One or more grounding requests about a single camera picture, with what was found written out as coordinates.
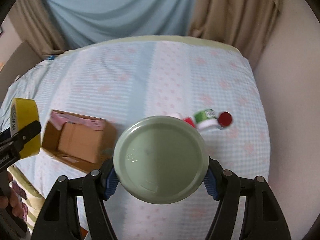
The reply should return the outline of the person's left hand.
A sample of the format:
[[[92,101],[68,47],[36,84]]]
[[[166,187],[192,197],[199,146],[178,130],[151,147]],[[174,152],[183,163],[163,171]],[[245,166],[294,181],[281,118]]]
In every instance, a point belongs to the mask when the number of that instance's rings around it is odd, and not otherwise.
[[[17,193],[12,187],[9,187],[10,189],[10,196],[0,196],[0,208],[5,209],[9,204],[12,207],[12,214],[15,217],[19,217],[20,219],[24,216],[24,209],[22,207],[22,204],[18,198]]]

